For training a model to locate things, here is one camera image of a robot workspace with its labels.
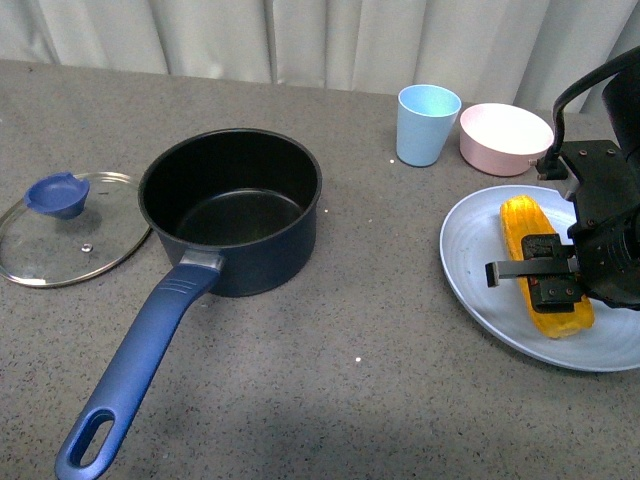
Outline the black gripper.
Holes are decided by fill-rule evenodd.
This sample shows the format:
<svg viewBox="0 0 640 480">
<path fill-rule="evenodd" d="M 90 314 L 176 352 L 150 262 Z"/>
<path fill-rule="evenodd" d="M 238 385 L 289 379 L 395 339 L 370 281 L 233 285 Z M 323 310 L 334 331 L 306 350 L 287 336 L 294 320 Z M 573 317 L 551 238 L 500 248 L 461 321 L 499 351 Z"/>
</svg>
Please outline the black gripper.
<svg viewBox="0 0 640 480">
<path fill-rule="evenodd" d="M 537 313 L 571 313 L 583 296 L 610 308 L 639 307 L 639 155 L 610 140 L 565 143 L 562 197 L 576 221 L 559 234 L 521 239 L 523 260 L 485 266 L 488 286 L 525 278 Z"/>
</svg>

